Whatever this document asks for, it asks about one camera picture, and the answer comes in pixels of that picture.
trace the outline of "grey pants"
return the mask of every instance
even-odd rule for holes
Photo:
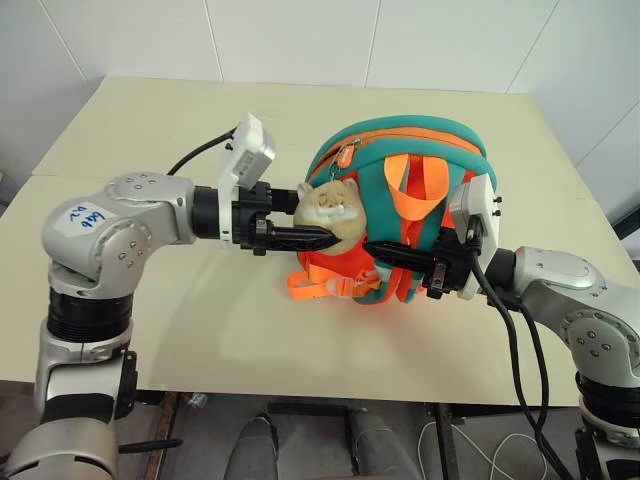
[[[358,411],[351,414],[350,423],[361,475],[422,480],[411,456],[379,416]],[[224,480],[277,480],[277,456],[271,425],[265,418],[256,417],[242,429]]]

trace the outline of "label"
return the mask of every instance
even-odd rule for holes
[[[91,202],[83,202],[66,210],[54,225],[54,229],[65,237],[77,237],[95,232],[115,213]]]

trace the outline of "stuffed animal keychain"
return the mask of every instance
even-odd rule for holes
[[[303,271],[288,278],[296,300],[336,296],[361,304],[395,293],[409,302],[419,273],[374,261],[364,241],[432,251],[442,227],[453,228],[449,195],[461,183],[496,176],[470,128],[439,117],[401,115],[356,123],[327,140],[298,188],[295,225],[317,225],[341,241],[300,252]]]

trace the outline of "beige table surface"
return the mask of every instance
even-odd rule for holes
[[[295,187],[322,141],[379,115],[421,113],[467,123],[484,139],[504,197],[501,246],[571,251],[613,281],[638,286],[626,252],[527,96],[107,79],[0,219],[0,378],[32,380],[47,309],[40,229],[58,203],[141,169],[164,171],[252,111],[278,158],[265,175]],[[216,152],[185,168],[215,185]],[[293,302],[295,256],[253,257],[216,241],[165,247],[136,291],[139,388],[514,404],[506,334],[484,298],[418,298],[363,307],[335,298]],[[526,328],[525,392],[539,398]],[[575,405],[569,352],[540,327],[551,403]]]

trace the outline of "white wall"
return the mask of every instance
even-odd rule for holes
[[[529,92],[615,221],[640,203],[639,5],[0,0],[0,198],[104,75],[140,75]]]

